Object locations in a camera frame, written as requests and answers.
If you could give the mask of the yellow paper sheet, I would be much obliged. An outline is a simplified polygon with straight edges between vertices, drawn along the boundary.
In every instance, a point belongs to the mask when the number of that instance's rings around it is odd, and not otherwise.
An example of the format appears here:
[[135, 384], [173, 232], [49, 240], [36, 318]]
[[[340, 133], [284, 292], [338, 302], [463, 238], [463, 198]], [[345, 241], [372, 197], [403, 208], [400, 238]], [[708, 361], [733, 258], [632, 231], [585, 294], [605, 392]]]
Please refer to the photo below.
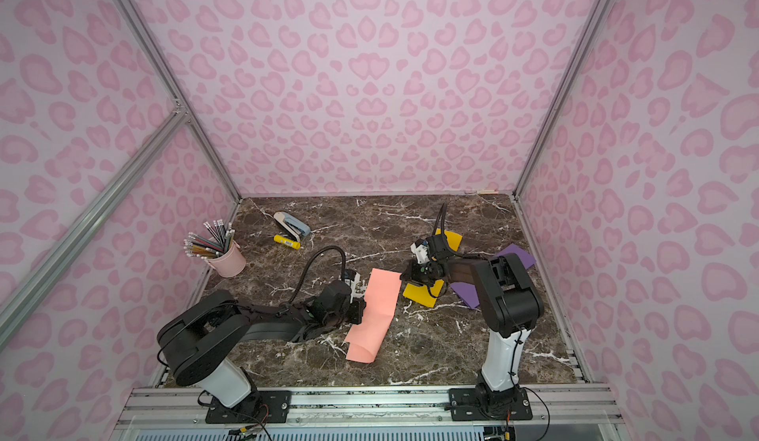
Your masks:
[[[446, 236], [451, 249], [457, 251], [461, 246], [463, 236], [452, 231], [446, 231]], [[438, 298], [444, 293], [445, 285], [446, 282], [444, 280], [437, 280], [432, 287], [408, 282], [402, 296], [422, 307], [432, 309], [436, 306]]]

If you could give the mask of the pink paper sheet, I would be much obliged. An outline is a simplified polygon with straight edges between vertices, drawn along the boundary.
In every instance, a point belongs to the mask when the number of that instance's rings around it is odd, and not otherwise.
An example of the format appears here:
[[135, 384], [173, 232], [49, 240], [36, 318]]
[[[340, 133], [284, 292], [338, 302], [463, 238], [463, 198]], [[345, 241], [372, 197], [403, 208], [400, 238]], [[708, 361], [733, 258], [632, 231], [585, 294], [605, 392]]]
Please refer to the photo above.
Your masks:
[[346, 359], [352, 362], [373, 363], [395, 317], [400, 291], [400, 274], [373, 269], [364, 296], [367, 304], [361, 324], [349, 330], [345, 341], [349, 344]]

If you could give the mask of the purple paper sheet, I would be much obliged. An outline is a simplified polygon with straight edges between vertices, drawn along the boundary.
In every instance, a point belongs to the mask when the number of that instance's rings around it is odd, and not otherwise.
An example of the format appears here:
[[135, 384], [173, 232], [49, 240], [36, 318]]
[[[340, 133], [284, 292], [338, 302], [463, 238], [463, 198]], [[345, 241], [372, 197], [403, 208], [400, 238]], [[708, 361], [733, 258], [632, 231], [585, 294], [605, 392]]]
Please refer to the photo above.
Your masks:
[[[535, 257], [531, 253], [528, 253], [528, 251], [525, 251], [525, 249], [522, 249], [522, 247], [519, 247], [519, 245], [515, 245], [515, 243], [508, 245], [508, 247], [502, 249], [499, 253], [494, 254], [493, 257], [506, 256], [508, 254], [517, 255], [526, 270], [529, 270], [536, 264]], [[470, 309], [476, 309], [480, 306], [480, 299], [478, 298], [478, 292], [476, 292], [474, 284], [454, 282], [451, 284], [451, 289]]]

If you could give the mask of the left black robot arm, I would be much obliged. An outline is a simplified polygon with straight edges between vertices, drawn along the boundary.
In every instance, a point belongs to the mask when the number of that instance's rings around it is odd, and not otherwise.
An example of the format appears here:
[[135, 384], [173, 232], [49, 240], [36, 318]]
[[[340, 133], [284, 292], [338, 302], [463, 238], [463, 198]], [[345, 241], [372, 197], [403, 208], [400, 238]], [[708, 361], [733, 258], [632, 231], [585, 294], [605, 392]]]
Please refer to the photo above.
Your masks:
[[344, 324], [361, 324], [366, 308], [365, 300], [340, 280], [316, 297], [278, 307], [252, 305], [219, 290], [158, 332], [157, 360], [177, 385], [200, 387], [226, 409], [237, 409], [259, 399], [250, 376], [229, 359], [238, 344], [310, 341]]

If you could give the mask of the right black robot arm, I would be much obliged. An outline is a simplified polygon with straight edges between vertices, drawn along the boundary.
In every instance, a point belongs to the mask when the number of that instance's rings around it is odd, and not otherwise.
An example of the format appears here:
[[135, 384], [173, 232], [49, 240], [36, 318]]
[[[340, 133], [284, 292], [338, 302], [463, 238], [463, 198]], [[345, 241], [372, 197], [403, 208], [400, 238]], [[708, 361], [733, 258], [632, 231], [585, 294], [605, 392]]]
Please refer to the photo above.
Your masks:
[[524, 346], [545, 314], [545, 306], [518, 255], [492, 259], [451, 256], [420, 263], [410, 259], [400, 280], [426, 287], [439, 280], [474, 286], [489, 328], [488, 350], [476, 391], [480, 404], [516, 399]]

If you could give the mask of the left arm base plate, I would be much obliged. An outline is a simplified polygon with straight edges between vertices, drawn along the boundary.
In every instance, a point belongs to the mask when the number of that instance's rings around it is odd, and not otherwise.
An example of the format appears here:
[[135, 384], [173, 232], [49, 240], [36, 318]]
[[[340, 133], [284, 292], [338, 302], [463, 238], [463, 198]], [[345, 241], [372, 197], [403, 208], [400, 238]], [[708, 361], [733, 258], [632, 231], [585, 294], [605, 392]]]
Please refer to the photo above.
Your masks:
[[211, 399], [207, 424], [281, 424], [286, 423], [293, 392], [288, 390], [254, 391], [235, 407], [225, 407], [217, 398]]

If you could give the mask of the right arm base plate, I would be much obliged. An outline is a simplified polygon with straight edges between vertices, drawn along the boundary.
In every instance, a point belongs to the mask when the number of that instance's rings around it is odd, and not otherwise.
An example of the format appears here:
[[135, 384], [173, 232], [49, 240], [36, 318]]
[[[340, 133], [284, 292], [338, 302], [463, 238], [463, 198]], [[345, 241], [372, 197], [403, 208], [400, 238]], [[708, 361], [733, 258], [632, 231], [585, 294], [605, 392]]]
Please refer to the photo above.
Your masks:
[[452, 421], [527, 421], [533, 419], [533, 411], [527, 391], [515, 387], [502, 392], [492, 392], [479, 384], [470, 389], [450, 389], [446, 411]]

